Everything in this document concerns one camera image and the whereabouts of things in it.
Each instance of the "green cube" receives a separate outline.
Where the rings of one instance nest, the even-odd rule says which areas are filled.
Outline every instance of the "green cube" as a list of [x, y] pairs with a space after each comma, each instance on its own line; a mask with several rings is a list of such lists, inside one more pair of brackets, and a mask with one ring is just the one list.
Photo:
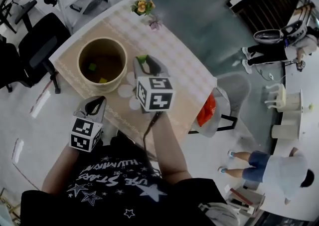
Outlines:
[[89, 65], [89, 70], [91, 70], [91, 71], [94, 72], [95, 69], [96, 69], [96, 64], [90, 63], [90, 65]]

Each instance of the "person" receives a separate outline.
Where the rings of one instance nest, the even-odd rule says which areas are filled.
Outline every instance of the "person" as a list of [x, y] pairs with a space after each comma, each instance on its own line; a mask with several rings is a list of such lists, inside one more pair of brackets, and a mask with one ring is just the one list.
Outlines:
[[[268, 62], [294, 60], [297, 58], [299, 66], [301, 66], [304, 55], [309, 55], [317, 50], [319, 44], [319, 29], [307, 27], [307, 34], [304, 38], [290, 44], [288, 48], [284, 41], [276, 44], [258, 44], [249, 48], [243, 47], [242, 52], [246, 59], [242, 60], [242, 64], [247, 73], [251, 74], [252, 65], [263, 64]], [[297, 49], [296, 53], [289, 48]], [[262, 56], [254, 57], [256, 52], [263, 54]]]
[[91, 153], [66, 146], [42, 191], [22, 194], [21, 225], [238, 225], [214, 181], [189, 174], [168, 115], [151, 129], [161, 177], [121, 132]]
[[269, 188], [277, 185], [284, 193], [287, 205], [299, 188], [309, 187], [314, 181], [314, 173], [308, 169], [303, 153], [293, 147], [288, 157], [271, 156], [254, 151], [229, 151], [228, 156], [247, 161], [252, 168], [227, 169], [220, 167], [219, 172], [249, 181], [264, 183]]

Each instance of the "white sneaker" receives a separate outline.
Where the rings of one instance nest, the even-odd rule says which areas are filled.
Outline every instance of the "white sneaker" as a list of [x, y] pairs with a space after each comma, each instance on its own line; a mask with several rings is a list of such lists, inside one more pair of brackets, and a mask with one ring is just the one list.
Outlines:
[[227, 153], [227, 155], [228, 155], [230, 158], [234, 158], [234, 154], [235, 154], [235, 152], [232, 151], [232, 150], [229, 150], [228, 153]]
[[252, 54], [252, 53], [249, 53], [249, 52], [248, 52], [248, 48], [242, 47], [242, 48], [241, 48], [241, 51], [245, 54], [247, 60], [250, 60], [250, 59], [251, 59], [251, 54]]
[[251, 65], [248, 64], [248, 60], [243, 59], [243, 61], [241, 61], [241, 63], [243, 64], [243, 66], [248, 74], [253, 73], [253, 69], [251, 68]]
[[218, 171], [219, 171], [220, 173], [223, 173], [223, 174], [226, 173], [226, 170], [227, 170], [227, 167], [219, 167], [219, 169], [218, 169]]

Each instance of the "pink checkered tablecloth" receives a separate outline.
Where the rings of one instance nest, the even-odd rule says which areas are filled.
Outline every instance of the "pink checkered tablecloth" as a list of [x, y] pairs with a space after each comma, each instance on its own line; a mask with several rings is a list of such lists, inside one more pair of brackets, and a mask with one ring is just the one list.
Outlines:
[[[105, 117], [123, 133], [142, 144], [143, 134], [149, 124], [149, 116], [142, 114], [133, 93], [135, 86], [133, 58], [149, 54], [159, 59], [169, 70], [176, 82], [176, 97], [173, 109], [168, 115], [176, 138], [181, 142], [207, 100], [217, 86], [212, 76], [196, 56], [165, 26], [152, 31], [145, 19], [136, 18], [130, 4], [122, 5], [108, 17], [101, 20], [81, 38], [65, 50], [54, 66], [59, 73], [84, 98], [105, 95], [107, 108]], [[106, 94], [94, 93], [77, 70], [76, 60], [81, 48], [97, 37], [111, 37], [118, 40], [128, 53], [127, 75], [115, 91]], [[154, 154], [153, 136], [147, 136], [148, 151]]]

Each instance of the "beige bowl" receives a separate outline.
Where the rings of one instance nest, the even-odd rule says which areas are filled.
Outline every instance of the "beige bowl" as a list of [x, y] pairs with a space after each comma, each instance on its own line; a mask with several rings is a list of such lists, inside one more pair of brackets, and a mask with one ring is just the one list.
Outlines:
[[108, 93], [115, 90], [126, 75], [127, 61], [126, 50], [119, 41], [99, 37], [83, 46], [77, 67], [92, 91]]

